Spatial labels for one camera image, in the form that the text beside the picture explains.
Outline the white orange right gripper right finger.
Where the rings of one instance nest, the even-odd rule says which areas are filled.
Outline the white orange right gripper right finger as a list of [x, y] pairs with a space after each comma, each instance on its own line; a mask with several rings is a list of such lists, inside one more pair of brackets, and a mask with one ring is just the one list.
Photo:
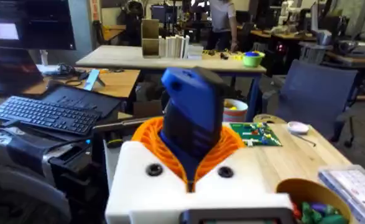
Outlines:
[[217, 145], [199, 163], [193, 199], [196, 202], [289, 202], [271, 192], [255, 151], [225, 124]]

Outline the white orange right gripper left finger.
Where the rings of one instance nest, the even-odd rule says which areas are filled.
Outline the white orange right gripper left finger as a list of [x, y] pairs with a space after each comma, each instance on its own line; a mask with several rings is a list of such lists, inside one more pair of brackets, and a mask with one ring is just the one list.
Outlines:
[[107, 223], [179, 223], [186, 177], [151, 118], [122, 144], [104, 212]]

